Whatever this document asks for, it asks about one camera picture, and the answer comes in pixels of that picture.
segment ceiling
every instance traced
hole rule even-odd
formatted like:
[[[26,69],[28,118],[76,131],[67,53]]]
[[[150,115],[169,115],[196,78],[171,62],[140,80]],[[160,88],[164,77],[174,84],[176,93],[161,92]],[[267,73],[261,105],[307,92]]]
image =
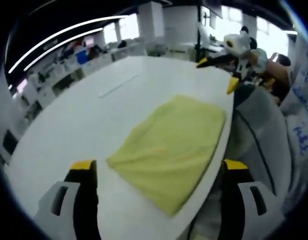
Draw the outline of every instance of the ceiling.
[[[0,49],[5,48],[8,34],[11,31],[6,61],[7,71],[30,48],[62,29],[91,19],[131,14],[137,11],[137,5],[149,2],[148,0],[124,0],[119,1],[119,4],[117,4],[117,1],[105,1],[104,3],[104,1],[95,0],[80,2],[72,0],[22,0],[13,1],[14,7],[10,8],[7,7],[9,1],[6,1],[4,2],[5,7],[10,10],[4,18],[7,21],[6,27],[1,32],[0,44],[2,47]],[[178,6],[195,5],[197,1],[172,0],[172,2],[174,6]],[[261,0],[222,0],[222,4],[243,9],[245,13],[250,15],[259,15],[280,28],[291,27],[287,14],[278,3],[273,4],[272,2]],[[57,37],[58,42],[89,30],[103,27],[108,23],[108,21],[98,22],[78,27]],[[7,74],[9,84],[21,81],[24,76],[23,68],[43,52],[43,49],[36,50],[12,74]],[[2,51],[0,63],[4,54],[4,51]]]

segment table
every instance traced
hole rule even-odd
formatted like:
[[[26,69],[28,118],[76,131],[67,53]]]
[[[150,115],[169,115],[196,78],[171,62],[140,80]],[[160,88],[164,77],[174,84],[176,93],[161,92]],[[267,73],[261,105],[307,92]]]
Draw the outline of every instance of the table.
[[[185,46],[185,47],[192,47],[192,48],[195,48],[197,43],[194,43],[194,42],[183,42],[181,43],[180,45],[181,46]],[[212,53],[218,53],[220,51],[222,51],[224,49],[224,47],[220,46],[220,45],[212,45],[210,44],[206,50],[209,51],[209,52],[212,52]]]
[[[20,205],[33,217],[39,199],[63,181],[72,163],[96,159],[102,239],[176,239],[202,206],[223,159],[233,108],[233,95],[226,94],[229,78],[214,67],[196,69],[193,62],[133,56],[78,82],[33,121],[12,156],[7,175]],[[134,126],[178,93],[219,105],[227,120],[208,170],[170,218],[109,168],[105,158]]]

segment monitor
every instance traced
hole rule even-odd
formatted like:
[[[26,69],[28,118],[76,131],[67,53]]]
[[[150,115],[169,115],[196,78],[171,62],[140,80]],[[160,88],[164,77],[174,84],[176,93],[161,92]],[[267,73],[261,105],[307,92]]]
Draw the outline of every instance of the monitor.
[[[86,45],[86,47],[91,47],[91,46],[94,45],[94,43],[95,43],[95,40],[94,40],[93,37],[85,38],[85,45]]]
[[[222,1],[221,0],[203,0],[202,5],[207,7],[212,12],[219,16],[221,19],[223,18],[222,15]]]

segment white panel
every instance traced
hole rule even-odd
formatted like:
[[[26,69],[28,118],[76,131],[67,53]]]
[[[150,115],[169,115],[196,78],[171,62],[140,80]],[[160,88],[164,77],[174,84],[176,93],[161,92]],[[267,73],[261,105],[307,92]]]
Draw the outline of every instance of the white panel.
[[[256,18],[247,14],[243,14],[243,25],[248,28],[249,35],[256,39],[257,22]]]
[[[153,11],[155,37],[163,37],[165,35],[163,7],[160,3],[152,2],[152,11]]]
[[[140,36],[145,39],[146,42],[154,40],[154,23],[151,4],[146,3],[138,7],[138,23]]]
[[[175,6],[163,9],[165,39],[168,44],[197,42],[197,7]]]
[[[117,42],[115,23],[111,23],[111,24],[104,26],[103,32],[104,32],[104,38],[105,38],[106,44]]]

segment chair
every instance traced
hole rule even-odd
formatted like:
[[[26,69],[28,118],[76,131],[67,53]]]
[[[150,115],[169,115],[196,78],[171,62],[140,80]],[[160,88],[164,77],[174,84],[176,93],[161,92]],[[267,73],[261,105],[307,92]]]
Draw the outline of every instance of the chair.
[[[142,43],[135,43],[127,46],[129,56],[146,56],[145,45]]]

